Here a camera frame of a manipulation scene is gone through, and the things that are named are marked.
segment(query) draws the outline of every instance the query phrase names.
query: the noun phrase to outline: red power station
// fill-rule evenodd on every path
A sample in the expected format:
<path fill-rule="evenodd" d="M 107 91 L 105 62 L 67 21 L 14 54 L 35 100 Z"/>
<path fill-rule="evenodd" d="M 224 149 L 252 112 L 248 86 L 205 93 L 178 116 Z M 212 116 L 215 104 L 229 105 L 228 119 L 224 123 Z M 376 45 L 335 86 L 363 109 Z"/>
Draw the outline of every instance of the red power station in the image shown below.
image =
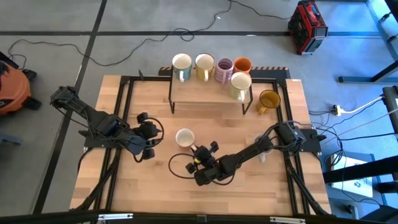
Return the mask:
<path fill-rule="evenodd" d="M 328 33 L 314 0 L 298 2 L 288 29 L 298 55 L 314 52 Z"/>

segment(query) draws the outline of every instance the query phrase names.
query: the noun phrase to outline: wooden table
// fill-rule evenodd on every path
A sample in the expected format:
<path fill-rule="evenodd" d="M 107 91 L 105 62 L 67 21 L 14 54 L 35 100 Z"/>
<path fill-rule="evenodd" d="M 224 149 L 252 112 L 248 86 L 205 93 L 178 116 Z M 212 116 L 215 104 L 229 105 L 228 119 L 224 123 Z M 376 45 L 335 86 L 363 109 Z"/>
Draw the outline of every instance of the wooden table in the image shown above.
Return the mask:
<path fill-rule="evenodd" d="M 106 75 L 99 92 L 97 110 L 112 113 L 121 76 Z M 253 83 L 254 102 L 261 91 L 272 89 L 271 84 Z M 287 89 L 293 118 L 308 123 L 307 104 L 300 80 L 287 80 Z M 124 91 L 121 111 L 124 108 L 127 90 Z M 165 139 L 155 147 L 155 157 L 140 164 L 134 162 L 130 152 L 122 151 L 112 210 L 149 213 L 193 213 L 223 215 L 291 215 L 290 198 L 283 155 L 273 151 L 261 164 L 253 158 L 237 170 L 235 179 L 227 186 L 215 184 L 197 186 L 194 180 L 173 176 L 167 164 L 170 157 L 181 149 L 175 142 L 175 133 L 180 128 L 190 128 L 195 133 L 195 144 L 209 146 L 217 141 L 220 149 L 216 157 L 238 152 L 252 144 L 255 135 L 263 133 L 277 122 L 275 110 L 262 116 L 252 106 L 242 115 L 240 104 L 179 103 L 175 113 L 170 111 L 168 82 L 134 82 L 128 122 L 137 125 L 136 116 L 146 111 L 159 119 L 165 127 Z M 300 153 L 305 185 L 314 198 L 328 212 L 330 206 L 318 159 L 306 152 Z M 104 149 L 92 150 L 81 163 L 71 208 L 79 206 L 97 184 Z M 189 176 L 185 165 L 188 157 L 176 157 L 172 163 L 174 172 Z M 101 201 L 104 208 L 106 186 Z M 302 212 L 299 189 L 295 188 L 298 210 Z"/>

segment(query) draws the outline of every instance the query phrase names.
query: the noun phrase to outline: concrete floor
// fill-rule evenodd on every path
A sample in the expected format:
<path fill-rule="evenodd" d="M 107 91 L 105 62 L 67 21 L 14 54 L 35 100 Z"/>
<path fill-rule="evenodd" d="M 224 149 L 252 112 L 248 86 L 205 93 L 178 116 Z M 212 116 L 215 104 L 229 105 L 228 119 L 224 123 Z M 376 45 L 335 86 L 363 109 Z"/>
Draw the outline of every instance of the concrete floor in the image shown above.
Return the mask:
<path fill-rule="evenodd" d="M 294 0 L 239 1 L 261 13 L 281 17 L 289 17 L 297 5 Z M 9 21 L 1 23 L 0 30 L 91 31 L 100 4 L 100 0 L 0 0 L 0 14 Z M 377 32 L 365 3 L 317 4 L 330 31 Z M 172 30 L 177 27 L 199 29 L 208 26 L 215 12 L 227 7 L 227 1 L 211 0 L 113 0 L 106 5 L 99 31 Z M 341 11 L 345 11 L 344 16 L 340 14 Z M 287 22 L 259 17 L 251 10 L 233 4 L 232 10 L 220 15 L 210 30 L 286 31 Z M 118 61 L 147 37 L 97 37 L 91 56 L 101 63 Z M 73 43 L 84 51 L 89 37 L 0 36 L 0 51 L 7 52 L 8 47 L 20 38 Z M 26 55 L 26 67 L 38 72 L 39 77 L 32 84 L 32 89 L 43 106 L 39 111 L 22 110 L 13 117 L 0 118 L 0 131 L 24 140 L 21 146 L 2 146 L 0 150 L 0 216 L 32 211 L 62 117 L 49 106 L 49 97 L 60 85 L 74 85 L 82 60 L 82 56 L 69 47 L 19 44 L 14 52 Z M 393 62 L 380 37 L 329 37 L 315 54 L 298 56 L 294 53 L 290 37 L 196 36 L 193 41 L 184 42 L 177 36 L 171 36 L 162 43 L 146 43 L 129 60 L 117 66 L 100 67 L 90 62 L 81 86 L 83 91 L 80 98 L 94 106 L 103 75 L 137 75 L 139 69 L 144 75 L 156 75 L 160 67 L 169 66 L 171 58 L 181 52 L 192 57 L 201 52 L 209 52 L 215 58 L 245 56 L 255 66 L 289 67 L 292 78 L 303 80 L 307 104 L 313 111 L 328 110 L 334 104 L 350 110 L 377 97 L 382 93 L 384 85 L 343 85 L 337 83 L 336 78 L 340 75 L 371 76 Z M 345 131 L 384 113 L 385 106 L 377 103 L 337 126 L 336 130 Z M 344 118 L 346 117 L 331 116 L 329 124 Z M 313 121 L 325 122 L 325 119 L 326 117 L 314 117 Z M 73 123 L 68 129 L 44 212 L 65 211 L 69 208 L 77 162 L 84 141 L 77 133 L 79 129 Z M 375 133 L 377 129 L 383 133 L 392 131 L 389 120 L 384 118 L 345 137 L 378 134 Z M 396 155 L 397 147 L 397 141 L 392 136 L 345 143 L 347 151 L 373 153 L 376 159 Z M 323 148 L 323 153 L 328 154 L 337 148 L 331 142 Z M 398 207 L 398 200 L 394 197 L 396 195 L 388 198 L 389 205 Z"/>

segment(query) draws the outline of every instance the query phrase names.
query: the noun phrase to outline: orange vacuum cleaner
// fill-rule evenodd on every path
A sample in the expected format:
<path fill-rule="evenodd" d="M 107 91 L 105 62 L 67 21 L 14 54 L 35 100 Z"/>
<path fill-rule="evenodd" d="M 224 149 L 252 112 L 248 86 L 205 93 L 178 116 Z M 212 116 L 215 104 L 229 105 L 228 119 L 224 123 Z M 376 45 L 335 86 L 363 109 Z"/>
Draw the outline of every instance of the orange vacuum cleaner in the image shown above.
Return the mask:
<path fill-rule="evenodd" d="M 0 52 L 0 115 L 13 113 L 22 107 L 37 110 L 41 102 L 32 97 L 29 81 L 36 73 L 19 66 Z"/>

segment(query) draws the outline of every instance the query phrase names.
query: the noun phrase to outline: pink mug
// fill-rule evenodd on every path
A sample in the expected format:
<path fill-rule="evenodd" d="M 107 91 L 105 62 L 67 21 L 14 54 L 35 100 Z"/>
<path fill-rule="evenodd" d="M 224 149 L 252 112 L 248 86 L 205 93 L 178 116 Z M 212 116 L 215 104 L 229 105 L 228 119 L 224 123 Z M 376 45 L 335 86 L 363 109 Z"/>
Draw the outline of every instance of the pink mug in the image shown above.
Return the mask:
<path fill-rule="evenodd" d="M 228 59 L 223 58 L 217 62 L 216 72 L 215 72 L 215 80 L 225 85 L 228 81 L 231 80 L 232 74 L 234 70 L 234 63 Z"/>

